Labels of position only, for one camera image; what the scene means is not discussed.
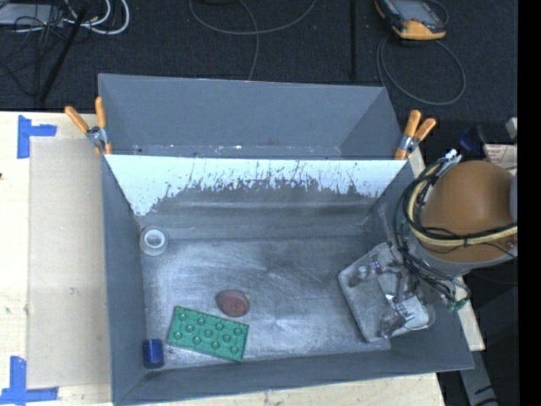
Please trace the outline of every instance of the black floor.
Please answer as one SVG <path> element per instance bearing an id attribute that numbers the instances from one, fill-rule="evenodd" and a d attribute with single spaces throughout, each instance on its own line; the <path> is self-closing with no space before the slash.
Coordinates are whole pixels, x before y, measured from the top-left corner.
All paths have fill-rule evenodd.
<path id="1" fill-rule="evenodd" d="M 62 1 L 14 0 L 65 9 Z M 85 4 L 69 1 L 76 10 Z M 112 1 L 114 29 L 126 14 L 119 0 Z M 487 142 L 509 142 L 505 123 L 517 116 L 518 0 L 436 1 L 449 15 L 444 47 L 403 46 L 374 10 L 374 0 L 127 0 L 129 26 L 122 34 L 81 29 L 70 48 L 72 25 L 30 33 L 3 25 L 0 109 L 62 111 L 73 105 L 93 112 L 99 73 L 384 85 L 402 127 L 414 108 L 437 119 L 420 145 L 427 163 L 451 148 L 476 159 L 462 143 L 465 132 L 477 127 Z M 104 9 L 103 0 L 94 0 L 88 14 Z M 513 287 L 512 265 L 467 276 L 475 309 Z M 517 311 L 517 302 L 511 304 Z M 479 324 L 483 330 L 482 318 Z M 510 405 L 518 404 L 518 328 L 511 325 L 506 333 L 487 332 L 496 337 L 487 338 L 484 352 L 500 404 Z M 466 404 L 456 377 L 440 375 L 448 405 Z"/>

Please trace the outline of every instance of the wooden table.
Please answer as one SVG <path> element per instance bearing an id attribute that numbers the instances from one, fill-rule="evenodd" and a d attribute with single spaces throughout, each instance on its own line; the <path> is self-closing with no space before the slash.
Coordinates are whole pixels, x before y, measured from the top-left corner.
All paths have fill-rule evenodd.
<path id="1" fill-rule="evenodd" d="M 57 126 L 17 159 L 18 117 Z M 96 115 L 83 115 L 92 127 Z M 421 169 L 419 154 L 411 158 Z M 27 387 L 60 387 L 47 404 L 110 403 L 100 160 L 63 113 L 0 112 L 0 387 L 9 357 L 27 359 Z M 484 341 L 471 305 L 460 317 L 472 351 Z M 179 406 L 442 405 L 436 374 L 337 383 Z"/>

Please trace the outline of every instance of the orange clamp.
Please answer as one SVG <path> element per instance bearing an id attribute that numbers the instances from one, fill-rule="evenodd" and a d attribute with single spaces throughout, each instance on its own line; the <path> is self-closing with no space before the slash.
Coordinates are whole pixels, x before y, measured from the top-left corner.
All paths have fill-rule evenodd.
<path id="1" fill-rule="evenodd" d="M 421 112 L 412 110 L 409 113 L 404 135 L 400 140 L 400 144 L 396 148 L 395 159 L 402 160 L 409 157 L 417 148 L 418 144 L 423 141 L 432 128 L 436 125 L 436 119 L 427 118 L 420 126 Z"/>

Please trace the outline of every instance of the cable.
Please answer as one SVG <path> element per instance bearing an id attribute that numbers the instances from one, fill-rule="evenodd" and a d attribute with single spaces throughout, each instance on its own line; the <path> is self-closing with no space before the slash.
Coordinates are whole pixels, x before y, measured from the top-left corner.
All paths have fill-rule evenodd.
<path id="1" fill-rule="evenodd" d="M 71 13 L 71 15 L 75 19 L 77 19 L 77 13 L 72 8 L 71 4 L 69 3 L 69 0 L 63 0 L 63 1 L 66 4 L 66 7 L 68 8 L 68 11 Z M 88 25 L 89 27 L 93 27 L 95 25 L 100 25 L 101 23 L 107 21 L 107 19 L 109 18 L 109 15 L 111 15 L 111 2 L 109 0 L 104 0 L 104 2 L 107 6 L 105 15 L 103 15 L 103 17 L 101 17 L 101 19 L 98 19 L 97 21 L 89 20 L 89 21 L 85 21 L 81 23 L 81 25 Z M 73 19 L 64 19 L 64 21 L 66 23 L 75 24 L 75 21 Z"/>
<path id="2" fill-rule="evenodd" d="M 409 96 L 410 98 L 414 99 L 415 101 L 422 102 L 423 104 L 434 105 L 434 106 L 446 106 L 446 105 L 454 104 L 455 102 L 457 102 L 462 97 L 462 95 L 464 95 L 464 92 L 466 91 L 466 74 L 464 73 L 464 68 L 462 67 L 462 64 L 460 63 L 460 61 L 458 60 L 458 57 L 449 49 L 449 47 L 444 45 L 443 42 L 441 42 L 441 41 L 435 41 L 435 43 L 437 45 L 439 45 L 440 47 L 442 47 L 447 53 L 449 53 L 451 55 L 451 57 L 453 58 L 453 60 L 456 63 L 456 66 L 458 66 L 458 68 L 460 69 L 460 73 L 461 73 L 461 77 L 462 77 L 462 88 L 461 88 L 460 92 L 454 98 L 450 99 L 449 101 L 428 101 L 426 99 L 420 98 L 420 97 L 415 96 L 414 94 L 406 91 L 391 76 L 391 73 L 389 72 L 389 69 L 387 68 L 387 66 L 385 64 L 383 50 L 385 48 L 385 44 L 387 43 L 387 40 L 389 39 L 389 37 L 390 36 L 384 36 L 381 39 L 380 43 L 378 44 L 377 51 L 376 51 L 376 66 L 377 66 L 378 75 L 380 77 L 380 81 L 381 81 L 382 84 L 384 83 L 384 76 L 383 75 L 385 74 L 385 76 L 389 79 L 389 81 L 399 91 L 401 91 L 404 95 Z"/>
<path id="3" fill-rule="evenodd" d="M 248 12 L 248 15 L 252 19 L 252 24 L 254 25 L 254 31 L 257 33 L 258 32 L 258 30 L 257 30 L 257 22 L 255 21 L 254 14 L 252 14 L 252 11 L 249 9 L 249 7 L 246 5 L 246 3 L 240 2 L 240 4 L 242 4 L 243 8 L 246 9 L 246 12 Z M 259 53 L 260 53 L 260 35 L 256 34 L 255 35 L 254 59 L 252 61 L 252 67 L 250 68 L 250 72 L 249 72 L 249 75 L 248 75 L 248 81 L 250 81 L 252 79 L 252 77 L 254 76 L 255 64 L 257 63 L 257 57 L 258 57 Z"/>
<path id="4" fill-rule="evenodd" d="M 74 9 L 72 8 L 69 0 L 63 0 L 63 1 L 65 2 L 66 6 L 68 7 L 68 11 L 70 12 L 71 16 L 74 17 L 74 18 L 77 18 L 77 14 L 74 11 Z M 90 30 L 90 31 L 92 31 L 94 33 L 97 33 L 99 35 L 105 35 L 105 36 L 113 36 L 113 35 L 118 35 L 120 33 L 123 33 L 128 28 L 129 21 L 130 21 L 129 6 L 128 6 L 128 2 L 126 0 L 120 0 L 121 4 L 123 6 L 123 11 L 124 11 L 124 22 L 123 22 L 121 27 L 119 27 L 116 30 L 103 30 L 103 29 L 97 29 L 96 28 L 97 25 L 101 25 L 104 22 L 106 22 L 109 19 L 109 17 L 111 16 L 111 13 L 112 13 L 111 1 L 110 0 L 104 0 L 104 1 L 106 3 L 106 6 L 107 6 L 107 10 L 106 10 L 105 15 L 103 15 L 98 20 L 90 19 L 90 20 L 83 21 L 80 26 L 87 29 L 87 30 Z M 70 23 L 70 24 L 75 24 L 75 21 L 73 19 L 64 19 L 64 21 L 67 22 L 67 23 Z"/>
<path id="5" fill-rule="evenodd" d="M 310 4 L 310 6 L 308 7 L 308 9 L 306 9 L 306 11 L 304 11 L 304 13 L 301 16 L 299 16 L 297 19 L 295 19 L 291 23 L 287 23 L 287 24 L 281 25 L 279 27 L 274 27 L 272 29 L 257 30 L 257 31 L 223 30 L 223 29 L 219 29 L 218 27 L 215 27 L 213 25 L 210 25 L 210 24 L 204 22 L 204 20 L 202 20 L 195 13 L 193 0 L 189 0 L 189 10 L 190 10 L 191 14 L 194 16 L 194 18 L 197 19 L 202 25 L 204 25 L 205 27 L 208 27 L 209 29 L 212 29 L 214 31 L 217 31 L 217 32 L 220 32 L 220 33 L 226 33 L 228 35 L 263 35 L 263 34 L 266 34 L 266 33 L 273 33 L 275 31 L 284 30 L 284 29 L 287 29 L 288 27 L 291 27 L 292 25 L 295 25 L 296 23 L 298 23 L 299 21 L 304 19 L 306 17 L 306 15 L 309 14 L 309 12 L 312 10 L 312 8 L 314 7 L 314 5 L 316 4 L 317 1 L 318 0 L 313 0 L 312 3 Z"/>

